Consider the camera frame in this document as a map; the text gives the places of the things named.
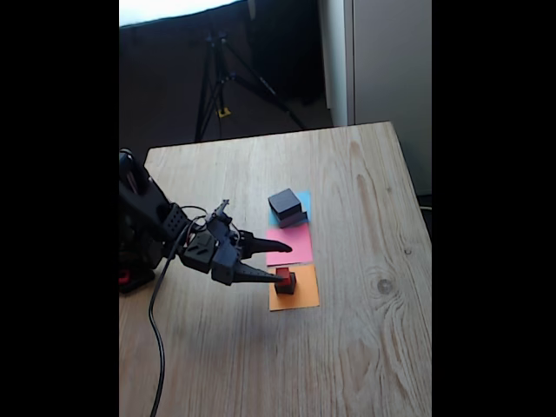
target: pink paper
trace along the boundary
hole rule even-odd
[[[267,230],[267,239],[286,243],[292,248],[287,252],[267,252],[267,265],[288,265],[313,261],[313,247],[308,223],[294,228],[272,228]]]

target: orange paper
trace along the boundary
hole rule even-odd
[[[290,294],[277,294],[275,285],[270,284],[269,308],[270,311],[285,310],[288,308],[317,307],[320,305],[319,288],[316,285],[316,272],[314,265],[288,267],[289,272],[295,273],[295,291]],[[270,274],[276,273],[276,268],[268,270]]]

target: wood grain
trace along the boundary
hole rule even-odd
[[[391,123],[152,149],[146,167],[182,205],[229,198],[258,236],[269,195],[311,190],[321,296],[271,313],[267,284],[226,287],[172,262],[155,304],[159,416],[432,413],[431,242]],[[121,416],[149,415],[155,397],[152,288],[120,298]]]

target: tripod leg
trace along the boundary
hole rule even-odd
[[[245,61],[243,61],[243,59],[239,56],[239,54],[238,54],[237,52],[235,52],[235,50],[234,50],[231,46],[229,46],[229,43],[226,41],[226,39],[222,39],[222,40],[221,40],[221,43],[224,44],[224,45],[228,48],[228,50],[238,59],[238,61],[239,61],[240,63],[242,63],[243,66],[244,66],[245,68],[248,69],[248,71],[251,73],[251,75],[254,76],[257,80],[259,80],[259,82],[261,82],[261,84],[264,86],[264,88],[267,89],[267,90],[270,92],[270,94],[272,94],[272,96],[273,96],[274,99],[275,99],[275,104],[276,104],[280,109],[282,109],[283,111],[285,111],[286,114],[288,114],[288,116],[290,116],[290,117],[292,118],[292,120],[293,120],[295,123],[297,123],[297,125],[298,125],[302,130],[305,130],[305,129],[306,129],[305,125],[301,122],[301,120],[299,120],[299,118],[294,114],[294,112],[286,105],[286,103],[283,102],[283,101],[278,97],[278,95],[276,95],[276,92],[272,89],[272,87],[270,87],[270,85],[268,85],[267,81],[266,81],[264,78],[262,78],[262,76],[259,76],[259,75],[255,72],[255,70],[252,69]]]
[[[228,76],[228,69],[226,68],[226,62],[224,61],[224,53],[222,51],[222,44],[216,43],[215,45],[215,71],[216,71],[216,81],[224,82]],[[218,113],[224,112],[224,89],[220,89],[218,94]]]
[[[210,117],[212,117],[212,110],[211,108],[216,108],[216,98],[218,97],[218,93],[222,93],[222,85],[223,84],[217,84],[216,88],[213,90],[213,94],[210,97],[210,100],[208,101],[208,105],[207,105],[207,116],[205,118],[204,123],[202,124],[201,127],[201,134],[199,135],[199,141],[201,141],[202,136],[205,134],[205,130],[207,129],[207,126],[209,125],[209,121],[210,121]]]
[[[301,120],[297,118],[295,113],[282,100],[276,97],[276,95],[270,95],[265,89],[261,90],[257,88],[241,76],[235,76],[234,81],[240,84],[244,89],[251,91],[256,96],[259,96],[262,100],[273,104],[278,109],[286,113],[301,129],[306,129],[305,125],[302,123]]]
[[[202,121],[205,118],[203,114],[205,107],[205,94],[207,92],[207,83],[209,82],[209,67],[210,67],[210,56],[211,56],[212,45],[207,42],[207,55],[205,56],[205,64],[202,73],[202,84],[201,84],[201,96],[199,97],[199,107],[197,110],[197,124],[195,126],[195,142],[200,142],[202,139]]]

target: blue paper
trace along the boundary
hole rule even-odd
[[[311,221],[311,193],[309,191],[302,191],[301,193],[294,193],[301,202],[301,211],[307,211],[307,220],[303,220],[296,224],[302,224]],[[270,206],[268,206],[268,224],[270,226],[278,227],[278,217],[273,213]]]

